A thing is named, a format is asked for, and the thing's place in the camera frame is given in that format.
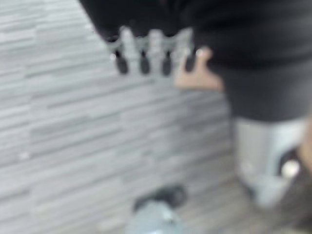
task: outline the tiled surface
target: tiled surface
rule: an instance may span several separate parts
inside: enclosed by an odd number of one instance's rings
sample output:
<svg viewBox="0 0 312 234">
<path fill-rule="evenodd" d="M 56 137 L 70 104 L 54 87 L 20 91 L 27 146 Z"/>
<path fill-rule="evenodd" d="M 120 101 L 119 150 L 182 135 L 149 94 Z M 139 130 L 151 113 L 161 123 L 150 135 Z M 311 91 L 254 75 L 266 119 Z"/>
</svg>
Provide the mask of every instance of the tiled surface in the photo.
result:
<svg viewBox="0 0 312 234">
<path fill-rule="evenodd" d="M 190 193 L 179 213 L 206 233 L 285 226 L 236 181 L 223 96 L 174 89 L 158 33 L 141 76 L 124 39 L 120 77 L 76 1 L 0 1 L 0 234 L 123 233 L 133 200 L 172 182 Z"/>
</svg>

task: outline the finger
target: finger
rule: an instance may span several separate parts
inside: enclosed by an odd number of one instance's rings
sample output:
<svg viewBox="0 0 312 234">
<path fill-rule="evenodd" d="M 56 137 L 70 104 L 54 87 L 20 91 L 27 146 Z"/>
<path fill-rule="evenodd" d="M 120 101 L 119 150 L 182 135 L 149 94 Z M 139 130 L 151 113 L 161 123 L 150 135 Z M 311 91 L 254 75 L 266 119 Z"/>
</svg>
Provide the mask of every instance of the finger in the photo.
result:
<svg viewBox="0 0 312 234">
<path fill-rule="evenodd" d="M 213 53 L 211 49 L 204 47 L 196 51 L 196 66 L 205 67 L 208 60 L 211 59 Z"/>
</svg>

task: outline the leg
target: leg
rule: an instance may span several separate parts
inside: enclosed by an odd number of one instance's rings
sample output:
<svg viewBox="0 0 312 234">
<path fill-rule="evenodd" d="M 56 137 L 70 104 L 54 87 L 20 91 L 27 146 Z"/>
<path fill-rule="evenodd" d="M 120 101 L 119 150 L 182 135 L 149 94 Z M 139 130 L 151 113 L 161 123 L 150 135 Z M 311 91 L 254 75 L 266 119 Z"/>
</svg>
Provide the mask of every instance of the leg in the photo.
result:
<svg viewBox="0 0 312 234">
<path fill-rule="evenodd" d="M 140 69 L 143 74 L 148 74 L 151 70 L 150 62 L 148 59 L 148 50 L 150 47 L 149 32 L 132 28 L 133 35 L 135 36 L 136 50 L 140 54 Z"/>
<path fill-rule="evenodd" d="M 271 208 L 300 171 L 296 149 L 306 120 L 269 123 L 237 117 L 234 127 L 239 178 L 258 206 Z"/>
<path fill-rule="evenodd" d="M 105 30 L 99 32 L 111 53 L 111 59 L 115 61 L 121 74 L 128 73 L 128 63 L 124 57 L 124 45 L 121 41 L 119 30 Z"/>
<path fill-rule="evenodd" d="M 176 47 L 176 35 L 177 33 L 164 33 L 164 37 L 162 39 L 162 52 L 164 53 L 162 73 L 165 76 L 168 76 L 172 70 L 171 53 Z"/>
<path fill-rule="evenodd" d="M 135 204 L 135 216 L 126 233 L 189 233 L 186 232 L 181 220 L 173 211 L 185 201 L 186 192 L 181 186 L 165 187 L 139 198 Z"/>
</svg>

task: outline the gray tiled floor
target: gray tiled floor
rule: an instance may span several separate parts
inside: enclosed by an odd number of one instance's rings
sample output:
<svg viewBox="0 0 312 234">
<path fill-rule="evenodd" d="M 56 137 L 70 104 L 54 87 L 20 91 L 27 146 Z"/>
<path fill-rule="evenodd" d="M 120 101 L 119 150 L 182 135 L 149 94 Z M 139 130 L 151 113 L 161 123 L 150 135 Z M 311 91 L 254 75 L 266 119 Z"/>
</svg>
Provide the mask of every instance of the gray tiled floor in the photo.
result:
<svg viewBox="0 0 312 234">
<path fill-rule="evenodd" d="M 192 227 L 277 233 L 235 179 L 223 96 L 174 89 L 152 37 L 142 77 L 125 33 L 120 77 L 74 0 L 0 1 L 0 234 L 123 233 L 132 201 L 172 182 Z"/>
</svg>

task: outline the hand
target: hand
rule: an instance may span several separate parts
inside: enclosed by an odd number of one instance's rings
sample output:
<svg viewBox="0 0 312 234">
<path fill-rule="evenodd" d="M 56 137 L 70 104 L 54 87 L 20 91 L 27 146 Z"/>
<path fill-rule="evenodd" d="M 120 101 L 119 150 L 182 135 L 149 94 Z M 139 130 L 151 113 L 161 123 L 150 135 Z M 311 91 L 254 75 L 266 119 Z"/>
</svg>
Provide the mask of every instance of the hand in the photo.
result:
<svg viewBox="0 0 312 234">
<path fill-rule="evenodd" d="M 180 89 L 217 90 L 223 91 L 222 79 L 211 72 L 207 67 L 207 61 L 213 53 L 209 48 L 201 48 L 196 52 L 194 69 L 191 72 L 185 71 L 187 56 L 185 55 L 175 79 L 175 86 Z"/>
</svg>

